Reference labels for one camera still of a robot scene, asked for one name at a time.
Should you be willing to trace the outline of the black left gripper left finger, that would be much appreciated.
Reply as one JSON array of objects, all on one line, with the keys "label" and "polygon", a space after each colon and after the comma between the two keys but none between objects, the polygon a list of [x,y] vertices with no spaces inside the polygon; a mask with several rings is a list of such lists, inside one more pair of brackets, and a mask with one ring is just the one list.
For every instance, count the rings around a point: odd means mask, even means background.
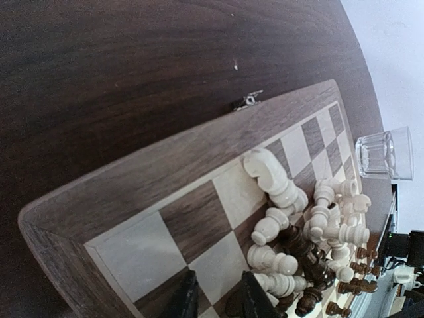
[{"label": "black left gripper left finger", "polygon": [[198,316],[199,283],[195,271],[190,270],[176,290],[172,300],[172,317]]}]

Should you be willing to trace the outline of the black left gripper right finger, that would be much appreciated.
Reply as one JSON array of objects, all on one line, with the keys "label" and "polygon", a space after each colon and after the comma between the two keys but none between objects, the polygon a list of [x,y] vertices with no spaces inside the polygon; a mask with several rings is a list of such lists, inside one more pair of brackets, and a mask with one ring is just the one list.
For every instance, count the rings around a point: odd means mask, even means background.
[{"label": "black left gripper right finger", "polygon": [[244,271],[241,278],[242,317],[280,318],[265,291],[252,272]]}]

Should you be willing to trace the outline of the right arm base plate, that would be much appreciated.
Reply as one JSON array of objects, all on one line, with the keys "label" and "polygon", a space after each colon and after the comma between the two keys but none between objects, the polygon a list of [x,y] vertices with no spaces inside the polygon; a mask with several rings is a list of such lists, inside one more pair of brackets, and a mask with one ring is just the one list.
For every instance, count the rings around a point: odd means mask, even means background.
[{"label": "right arm base plate", "polygon": [[391,272],[395,284],[410,291],[423,287],[423,231],[388,233],[381,242],[376,264]]}]

